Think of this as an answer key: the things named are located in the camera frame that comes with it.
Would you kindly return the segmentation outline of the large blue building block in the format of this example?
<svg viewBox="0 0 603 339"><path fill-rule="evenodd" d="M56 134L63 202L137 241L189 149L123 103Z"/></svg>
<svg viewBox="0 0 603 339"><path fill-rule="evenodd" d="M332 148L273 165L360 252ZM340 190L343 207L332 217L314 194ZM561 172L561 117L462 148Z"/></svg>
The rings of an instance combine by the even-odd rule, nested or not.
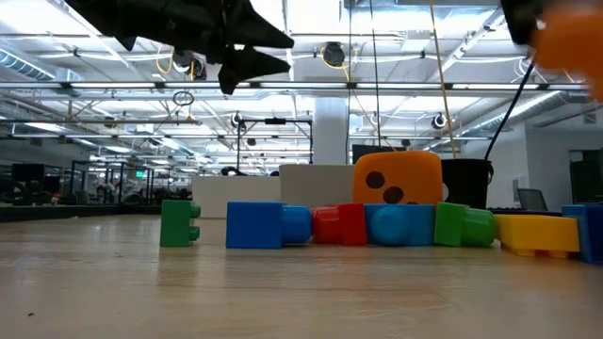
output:
<svg viewBox="0 0 603 339"><path fill-rule="evenodd" d="M312 217L305 206L282 202L228 202L227 249L278 250L306 244Z"/></svg>

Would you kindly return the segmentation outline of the orange foam die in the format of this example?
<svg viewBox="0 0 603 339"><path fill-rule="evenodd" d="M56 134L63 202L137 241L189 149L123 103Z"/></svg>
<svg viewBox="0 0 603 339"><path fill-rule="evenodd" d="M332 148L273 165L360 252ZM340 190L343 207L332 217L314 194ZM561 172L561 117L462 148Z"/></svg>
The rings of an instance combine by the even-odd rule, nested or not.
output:
<svg viewBox="0 0 603 339"><path fill-rule="evenodd" d="M442 202L441 159L423 151L364 155L354 165L352 200L388 204Z"/></svg>

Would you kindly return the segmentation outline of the black cup with white logo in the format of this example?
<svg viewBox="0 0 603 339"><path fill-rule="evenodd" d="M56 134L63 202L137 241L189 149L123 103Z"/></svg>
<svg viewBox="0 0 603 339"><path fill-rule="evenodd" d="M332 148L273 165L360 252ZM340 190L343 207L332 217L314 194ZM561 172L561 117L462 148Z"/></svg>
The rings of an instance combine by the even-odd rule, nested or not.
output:
<svg viewBox="0 0 603 339"><path fill-rule="evenodd" d="M492 162L484 159L446 159L442 161L445 202L485 209L488 186L494 176Z"/></svg>

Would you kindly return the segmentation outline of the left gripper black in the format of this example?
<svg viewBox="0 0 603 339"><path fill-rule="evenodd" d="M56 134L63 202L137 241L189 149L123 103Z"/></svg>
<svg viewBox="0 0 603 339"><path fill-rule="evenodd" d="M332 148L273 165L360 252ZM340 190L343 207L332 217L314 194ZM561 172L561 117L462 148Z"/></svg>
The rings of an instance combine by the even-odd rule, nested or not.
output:
<svg viewBox="0 0 603 339"><path fill-rule="evenodd" d="M221 65L218 79L223 94L232 95L239 83L288 73L289 64L252 46L290 49L294 41L257 13L250 0L232 0L230 39L250 45L237 50L226 39L222 0L65 0L77 14L105 36L131 51L138 38L172 46L177 52L205 55Z"/></svg>

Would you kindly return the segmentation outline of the green building block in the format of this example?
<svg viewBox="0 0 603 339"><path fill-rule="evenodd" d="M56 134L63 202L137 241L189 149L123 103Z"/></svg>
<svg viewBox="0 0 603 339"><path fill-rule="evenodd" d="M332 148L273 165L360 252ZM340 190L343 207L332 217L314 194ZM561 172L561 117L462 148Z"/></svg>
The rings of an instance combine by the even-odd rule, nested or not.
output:
<svg viewBox="0 0 603 339"><path fill-rule="evenodd" d="M466 205L439 202L433 243L449 247L490 247L496 236L494 215Z"/></svg>

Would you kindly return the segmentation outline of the green studded brick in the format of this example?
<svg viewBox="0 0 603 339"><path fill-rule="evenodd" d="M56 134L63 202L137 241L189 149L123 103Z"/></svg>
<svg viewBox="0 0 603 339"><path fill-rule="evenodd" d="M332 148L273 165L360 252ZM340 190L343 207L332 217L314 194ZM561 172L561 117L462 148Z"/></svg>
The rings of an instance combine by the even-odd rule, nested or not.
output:
<svg viewBox="0 0 603 339"><path fill-rule="evenodd" d="M200 205L192 201L164 200L161 207L161 248L186 248L200 237L193 220L201 215Z"/></svg>

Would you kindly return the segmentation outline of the large grey plastic bin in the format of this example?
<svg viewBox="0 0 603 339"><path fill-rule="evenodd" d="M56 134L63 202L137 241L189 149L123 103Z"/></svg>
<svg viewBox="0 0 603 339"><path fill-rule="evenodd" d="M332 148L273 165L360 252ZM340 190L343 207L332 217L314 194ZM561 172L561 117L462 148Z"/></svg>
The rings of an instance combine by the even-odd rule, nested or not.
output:
<svg viewBox="0 0 603 339"><path fill-rule="evenodd" d="M281 201L308 208L352 202L352 165L282 165Z"/></svg>

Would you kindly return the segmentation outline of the black background rig frame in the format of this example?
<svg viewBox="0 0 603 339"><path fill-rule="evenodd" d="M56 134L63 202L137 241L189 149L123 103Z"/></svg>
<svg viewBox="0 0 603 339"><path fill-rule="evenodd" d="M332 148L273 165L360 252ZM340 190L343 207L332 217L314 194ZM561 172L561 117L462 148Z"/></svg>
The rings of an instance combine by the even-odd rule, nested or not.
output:
<svg viewBox="0 0 603 339"><path fill-rule="evenodd" d="M314 124L311 120L302 120L302 119L286 119L286 118L264 118L264 119L243 119L239 114L236 114L238 118L236 124L236 168L240 168L240 153L241 153L241 139L242 135L242 125L247 122L250 125L247 128L247 132L250 132L257 123L262 123L265 125L286 125L288 123L295 125L302 133L309 139L309 164L314 164ZM302 128L301 124L305 123L309 126L309 133L306 133Z"/></svg>

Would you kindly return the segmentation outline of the light blue T-shaped block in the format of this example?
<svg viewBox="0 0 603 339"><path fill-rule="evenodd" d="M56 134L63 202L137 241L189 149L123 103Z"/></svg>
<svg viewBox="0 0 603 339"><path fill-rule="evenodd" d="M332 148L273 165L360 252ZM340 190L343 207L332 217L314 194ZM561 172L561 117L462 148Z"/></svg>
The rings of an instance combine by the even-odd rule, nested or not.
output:
<svg viewBox="0 0 603 339"><path fill-rule="evenodd" d="M435 207L432 204L364 205L368 243L390 247L428 247L433 244Z"/></svg>

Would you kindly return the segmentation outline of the orange wedge block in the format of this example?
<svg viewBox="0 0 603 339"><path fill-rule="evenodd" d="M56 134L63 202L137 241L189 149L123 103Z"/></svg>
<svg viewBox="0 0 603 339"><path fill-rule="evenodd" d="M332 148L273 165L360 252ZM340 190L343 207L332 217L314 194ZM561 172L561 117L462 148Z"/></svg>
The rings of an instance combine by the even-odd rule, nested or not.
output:
<svg viewBox="0 0 603 339"><path fill-rule="evenodd" d="M583 75L603 103L603 0L556 0L545 5L543 29L534 33L536 63Z"/></svg>

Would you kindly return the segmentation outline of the yellow studded brick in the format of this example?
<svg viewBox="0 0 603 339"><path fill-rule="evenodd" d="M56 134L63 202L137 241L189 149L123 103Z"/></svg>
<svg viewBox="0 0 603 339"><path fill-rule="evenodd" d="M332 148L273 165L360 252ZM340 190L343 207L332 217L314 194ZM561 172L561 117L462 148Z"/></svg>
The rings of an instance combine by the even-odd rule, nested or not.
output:
<svg viewBox="0 0 603 339"><path fill-rule="evenodd" d="M504 250L528 257L568 259L580 252L579 226L573 218L537 215L496 215Z"/></svg>

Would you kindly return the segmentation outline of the grey laptop screen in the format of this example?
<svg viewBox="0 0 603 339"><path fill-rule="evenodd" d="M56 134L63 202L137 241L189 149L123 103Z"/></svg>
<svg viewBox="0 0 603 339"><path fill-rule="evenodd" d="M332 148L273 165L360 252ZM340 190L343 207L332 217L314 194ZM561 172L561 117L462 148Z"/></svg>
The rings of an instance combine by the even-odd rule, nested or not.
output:
<svg viewBox="0 0 603 339"><path fill-rule="evenodd" d="M525 210L546 212L548 210L543 192L533 188L518 188L520 205Z"/></svg>

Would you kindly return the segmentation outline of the red building block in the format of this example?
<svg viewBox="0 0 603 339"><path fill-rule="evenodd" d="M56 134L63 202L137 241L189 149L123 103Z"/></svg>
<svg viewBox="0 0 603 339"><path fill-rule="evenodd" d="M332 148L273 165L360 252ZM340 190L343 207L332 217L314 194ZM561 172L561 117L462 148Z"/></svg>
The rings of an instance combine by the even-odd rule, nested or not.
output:
<svg viewBox="0 0 603 339"><path fill-rule="evenodd" d="M349 247L368 243L365 207L361 203L314 208L311 217L313 243Z"/></svg>

